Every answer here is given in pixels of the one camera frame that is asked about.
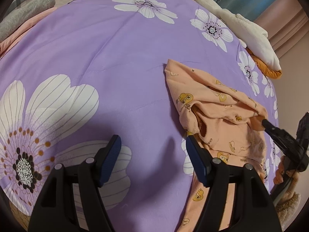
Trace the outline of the person right hand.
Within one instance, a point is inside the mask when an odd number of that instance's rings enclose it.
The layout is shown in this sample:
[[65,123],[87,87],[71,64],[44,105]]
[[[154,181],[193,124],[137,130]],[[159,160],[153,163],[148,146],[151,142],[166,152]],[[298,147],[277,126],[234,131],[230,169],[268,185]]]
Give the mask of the person right hand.
[[286,156],[282,156],[280,163],[278,165],[278,169],[275,172],[275,177],[273,179],[273,182],[275,185],[279,185],[283,183],[283,177],[287,175],[292,179],[293,183],[297,183],[299,179],[299,174],[295,170],[286,170],[284,168],[284,161],[285,161]]

